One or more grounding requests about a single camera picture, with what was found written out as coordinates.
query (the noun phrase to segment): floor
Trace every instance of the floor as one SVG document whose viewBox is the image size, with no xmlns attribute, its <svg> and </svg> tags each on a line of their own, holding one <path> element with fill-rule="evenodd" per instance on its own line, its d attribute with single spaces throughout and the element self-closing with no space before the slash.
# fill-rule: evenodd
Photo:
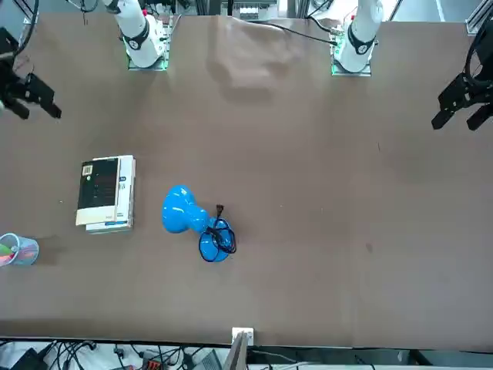
<svg viewBox="0 0 493 370">
<path fill-rule="evenodd" d="M 49 342 L 19 341 L 0 346 L 0 370 L 11 368 L 30 348 L 40 352 L 49 345 Z M 60 353 L 60 366 L 66 360 L 64 354 L 65 345 L 55 344 L 52 350 L 45 356 L 44 361 L 51 370 L 58 369 L 57 356 Z M 159 357 L 161 350 L 166 362 L 166 353 L 170 353 L 167 370 L 220 370 L 219 366 L 209 363 L 206 367 L 196 366 L 211 352 L 215 351 L 217 360 L 223 366 L 229 349 L 227 348 L 201 348 L 185 347 L 183 351 L 177 351 L 177 347 L 154 345 L 118 344 L 118 350 L 122 351 L 122 364 L 138 369 L 143 365 L 143 360 L 137 352 L 144 352 L 151 356 Z M 77 357 L 85 369 L 110 370 L 121 368 L 119 359 L 114 353 L 114 344 L 98 343 L 91 350 L 84 347 L 77 351 Z M 400 349 L 350 349 L 350 348 L 287 348 L 287 347 L 262 347 L 249 348 L 247 355 L 249 370 L 445 370 L 444 368 L 493 368 L 493 355 L 478 354 L 458 351 L 422 351 L 426 365 L 416 366 L 418 363 L 410 351 Z M 69 363 L 66 370 L 79 370 L 75 361 Z"/>
</svg>

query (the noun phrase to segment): book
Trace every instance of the book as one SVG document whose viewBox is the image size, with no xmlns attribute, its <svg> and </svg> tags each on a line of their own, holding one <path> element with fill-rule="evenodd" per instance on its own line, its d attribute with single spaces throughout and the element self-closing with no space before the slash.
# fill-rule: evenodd
<svg viewBox="0 0 493 370">
<path fill-rule="evenodd" d="M 87 224 L 86 231 L 91 234 L 102 234 L 132 229 L 136 161 L 133 156 L 118 156 L 111 158 L 118 158 L 120 161 L 116 220 Z"/>
<path fill-rule="evenodd" d="M 116 221 L 119 167 L 118 158 L 82 164 L 75 225 Z"/>
</svg>

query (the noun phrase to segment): metal frame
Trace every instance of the metal frame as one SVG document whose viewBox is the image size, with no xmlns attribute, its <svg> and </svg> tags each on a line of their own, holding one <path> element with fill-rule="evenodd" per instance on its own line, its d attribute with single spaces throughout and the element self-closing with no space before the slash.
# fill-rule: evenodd
<svg viewBox="0 0 493 370">
<path fill-rule="evenodd" d="M 298 0 L 296 9 L 296 18 L 305 19 L 308 15 L 310 0 Z"/>
<path fill-rule="evenodd" d="M 223 370 L 245 370 L 247 368 L 248 333 L 242 331 L 234 339 Z"/>
<path fill-rule="evenodd" d="M 220 15 L 222 0 L 209 0 L 209 15 Z"/>
<path fill-rule="evenodd" d="M 397 14 L 397 10 L 399 10 L 399 7 L 401 6 L 402 0 L 397 0 L 397 4 L 394 6 L 394 10 L 391 13 L 391 16 L 388 17 L 389 21 L 393 21 L 395 15 Z"/>
<path fill-rule="evenodd" d="M 476 35 L 478 33 L 481 25 L 487 20 L 487 14 L 491 14 L 490 12 L 492 9 L 493 0 L 483 0 L 481 4 L 478 5 L 471 16 L 465 21 L 465 26 L 469 35 Z"/>
</svg>

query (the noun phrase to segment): cable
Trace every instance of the cable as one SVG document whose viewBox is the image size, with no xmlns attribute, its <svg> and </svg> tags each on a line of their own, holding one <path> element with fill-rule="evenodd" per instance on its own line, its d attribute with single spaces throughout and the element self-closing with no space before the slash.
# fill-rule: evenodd
<svg viewBox="0 0 493 370">
<path fill-rule="evenodd" d="M 62 346 L 64 345 L 64 343 L 60 343 L 59 345 L 59 349 L 57 351 L 57 355 L 56 355 L 56 358 L 53 360 L 52 364 L 50 365 L 49 367 L 49 370 L 52 370 L 53 366 L 55 366 L 55 364 L 58 365 L 58 369 L 61 369 L 60 368 L 60 358 L 62 357 L 62 355 L 67 352 L 67 348 L 64 349 L 63 351 L 60 351 L 62 349 Z"/>
<path fill-rule="evenodd" d="M 288 32 L 294 33 L 295 35 L 306 37 L 307 39 L 311 39 L 311 40 L 315 40 L 315 41 L 320 41 L 320 42 L 324 42 L 326 44 L 331 44 L 333 46 L 337 46 L 337 43 L 335 41 L 326 40 L 326 39 L 319 39 L 318 37 L 313 37 L 313 36 L 310 36 L 310 35 L 305 35 L 304 33 L 301 33 L 301 32 L 298 32 L 298 31 L 294 31 L 293 29 L 289 29 L 287 27 L 284 27 L 283 25 L 276 25 L 274 23 L 267 23 L 265 21 L 256 21 L 255 23 L 260 23 L 261 25 L 270 25 L 272 27 L 276 27 L 278 29 L 282 29 L 284 31 L 288 31 Z"/>
<path fill-rule="evenodd" d="M 276 368 L 276 370 L 290 370 L 291 368 L 297 368 L 298 366 L 305 366 L 305 365 L 319 365 L 317 362 L 297 362 L 296 364 L 291 364 L 284 366 L 282 368 Z"/>
<path fill-rule="evenodd" d="M 169 355 L 169 357 L 168 357 L 165 361 L 169 361 L 169 359 L 170 359 L 170 358 L 172 358 L 172 357 L 175 355 L 175 353 L 177 353 L 177 352 L 178 352 L 178 357 L 176 358 L 175 363 L 174 363 L 174 364 L 170 364 L 170 363 L 168 362 L 168 366 L 176 366 L 176 365 L 178 365 L 180 351 L 183 351 L 181 347 L 180 347 L 180 348 L 178 348 L 178 350 L 176 350 L 176 352 L 174 352 L 174 353 L 172 353 L 171 355 Z"/>
<path fill-rule="evenodd" d="M 125 366 L 123 365 L 122 359 L 120 358 L 120 355 L 118 353 L 118 345 L 115 345 L 114 352 L 115 352 L 116 357 L 118 357 L 118 361 L 120 363 L 120 367 L 121 368 L 125 368 Z"/>
<path fill-rule="evenodd" d="M 164 361 L 163 361 L 163 353 L 161 352 L 161 346 L 158 345 L 157 348 L 159 349 L 159 359 L 161 360 L 161 367 L 163 367 Z"/>
<path fill-rule="evenodd" d="M 80 344 L 79 347 L 77 348 L 77 344 L 73 345 L 72 347 L 67 346 L 66 343 L 64 343 L 65 348 L 69 351 L 69 355 L 67 356 L 67 359 L 65 360 L 65 363 L 68 364 L 67 368 L 70 368 L 70 362 L 72 362 L 72 359 L 75 359 L 75 362 L 77 363 L 77 366 L 79 367 L 79 370 L 84 370 L 82 365 L 79 362 L 79 358 L 77 357 L 77 351 L 82 348 L 84 344 Z"/>
<path fill-rule="evenodd" d="M 344 16 L 344 18 L 342 18 L 343 23 L 345 23 L 345 22 L 346 22 L 346 18 L 347 18 L 347 17 L 348 17 L 348 16 L 349 16 L 352 12 L 354 12 L 356 9 L 357 9 L 357 5 L 356 5 L 356 6 L 355 6 L 355 7 L 354 7 L 354 8 L 353 8 L 353 9 L 352 9 L 349 13 L 347 13 L 347 14 Z"/>
<path fill-rule="evenodd" d="M 476 46 L 478 46 L 479 42 L 481 41 L 481 38 L 483 37 L 483 34 L 485 33 L 486 27 L 488 26 L 488 23 L 490 22 L 490 19 L 492 16 L 493 16 L 493 7 L 490 9 L 488 14 L 486 15 L 485 21 L 483 22 L 483 24 L 479 28 L 478 33 L 475 36 L 475 39 L 471 43 L 471 46 L 469 46 L 468 55 L 466 56 L 466 59 L 465 59 L 465 66 L 464 66 L 465 78 L 469 81 L 470 84 L 477 86 L 477 87 L 489 87 L 493 83 L 491 80 L 481 81 L 480 79 L 476 79 L 471 75 L 472 56 L 475 53 Z"/>
<path fill-rule="evenodd" d="M 359 363 L 359 364 L 362 364 L 362 365 L 369 365 L 371 366 L 372 370 L 375 370 L 375 367 L 373 364 L 369 364 L 367 363 L 365 360 L 363 360 L 360 356 L 358 355 L 354 355 L 354 358 L 356 359 L 356 361 Z"/>
<path fill-rule="evenodd" d="M 199 239 L 199 252 L 200 252 L 200 256 L 202 256 L 202 259 L 204 259 L 207 262 L 214 262 L 216 260 L 217 256 L 219 255 L 219 252 L 220 251 L 222 251 L 222 252 L 224 252 L 226 254 L 236 253 L 236 237 L 234 235 L 233 230 L 231 230 L 231 227 L 228 226 L 228 223 L 226 222 L 226 220 L 224 220 L 223 218 L 221 218 L 221 213 L 223 212 L 223 210 L 224 210 L 224 206 L 222 206 L 220 204 L 217 204 L 216 205 L 216 221 L 214 221 L 214 225 L 212 227 L 207 227 L 207 230 L 204 231 L 200 235 L 200 239 Z M 220 221 L 223 222 L 226 226 L 225 227 L 217 227 L 217 224 Z M 230 246 L 226 246 L 224 244 L 223 236 L 221 235 L 221 232 L 222 231 L 226 231 L 229 234 L 229 237 L 230 237 L 230 240 L 231 240 L 231 245 Z M 202 243 L 202 238 L 205 235 L 210 235 L 212 237 L 212 241 L 213 241 L 214 247 L 216 247 L 216 249 L 217 249 L 216 255 L 214 256 L 214 258 L 212 258 L 210 260 L 207 259 L 206 256 L 203 255 L 202 250 L 200 249 L 200 245 Z"/>
<path fill-rule="evenodd" d="M 178 21 L 182 18 L 181 14 L 178 14 L 178 17 L 176 18 L 176 22 L 173 25 L 173 28 L 171 29 L 171 37 L 173 37 L 173 33 L 175 32 L 175 28 L 178 26 Z"/>
<path fill-rule="evenodd" d="M 251 352 L 253 353 L 259 353 L 261 355 L 269 355 L 269 356 L 274 356 L 274 357 L 279 357 L 279 358 L 284 358 L 286 361 L 297 363 L 297 360 L 293 360 L 292 358 L 289 358 L 285 355 L 281 355 L 279 353 L 273 353 L 273 352 L 267 352 L 267 351 L 257 351 L 256 349 L 252 349 Z"/>
<path fill-rule="evenodd" d="M 334 0 L 325 0 L 325 2 L 323 2 L 322 4 L 320 4 L 318 8 L 316 8 L 309 15 L 307 15 L 307 18 L 311 17 L 313 14 L 315 14 L 316 12 L 318 12 L 319 10 L 321 10 L 323 8 L 323 6 L 326 5 L 326 4 L 328 4 L 328 3 L 330 3 L 329 6 L 331 6 L 333 1 Z"/>
<path fill-rule="evenodd" d="M 136 350 L 136 346 L 135 345 L 130 345 L 130 347 L 132 347 L 133 351 L 140 357 L 140 358 L 143 358 L 143 353 L 142 352 L 139 352 Z"/>
<path fill-rule="evenodd" d="M 328 33 L 334 33 L 331 29 L 328 29 L 327 27 L 325 27 L 324 25 L 322 25 L 322 24 L 318 21 L 318 19 L 315 19 L 315 18 L 314 18 L 314 17 L 312 17 L 312 16 L 308 17 L 308 19 L 309 19 L 309 20 L 311 20 L 311 21 L 314 21 L 314 22 L 315 22 L 315 24 L 317 25 L 317 27 L 318 27 L 319 29 L 321 29 L 322 31 L 325 31 L 325 32 L 328 32 Z"/>
<path fill-rule="evenodd" d="M 190 356 L 193 357 L 195 356 L 197 353 L 199 353 L 200 351 L 202 351 L 205 347 L 200 347 L 199 349 L 195 350 Z"/>
<path fill-rule="evenodd" d="M 31 39 L 31 36 L 32 36 L 32 33 L 34 32 L 34 27 L 35 27 L 35 24 L 38 20 L 38 9 L 39 9 L 39 0 L 35 0 L 34 2 L 34 10 L 32 11 L 32 17 L 31 17 L 31 23 L 29 24 L 29 29 L 28 29 L 28 33 L 27 35 L 25 36 L 25 39 L 24 41 L 22 42 L 22 44 L 16 49 L 14 50 L 13 52 L 6 52 L 2 55 L 0 55 L 0 60 L 4 60 L 4 59 L 8 59 L 9 57 L 10 58 L 15 58 L 16 56 L 18 56 L 24 49 L 25 47 L 28 45 L 29 43 L 29 40 Z"/>
<path fill-rule="evenodd" d="M 72 0 L 65 0 L 65 1 L 68 2 L 69 4 L 74 5 L 82 13 L 94 12 L 96 10 L 96 8 L 98 7 L 98 3 L 99 3 L 99 0 L 95 0 L 94 5 L 90 9 L 87 9 L 86 8 L 86 2 L 84 0 L 81 1 L 81 5 L 74 3 Z"/>
</svg>

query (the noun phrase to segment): table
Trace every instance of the table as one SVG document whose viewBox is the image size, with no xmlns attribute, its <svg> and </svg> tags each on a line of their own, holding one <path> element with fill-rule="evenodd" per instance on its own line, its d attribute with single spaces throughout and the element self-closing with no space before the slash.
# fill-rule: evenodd
<svg viewBox="0 0 493 370">
<path fill-rule="evenodd" d="M 219 17 L 180 20 L 168 73 L 127 72 L 114 19 L 88 21 L 44 14 L 26 53 L 62 119 L 2 117 L 0 225 L 41 248 L 0 270 L 2 335 L 491 350 L 493 128 L 431 128 L 464 25 L 384 23 L 351 78 L 325 44 Z M 126 153 L 135 230 L 87 235 L 80 163 Z M 227 261 L 163 229 L 179 183 L 225 205 Z"/>
</svg>

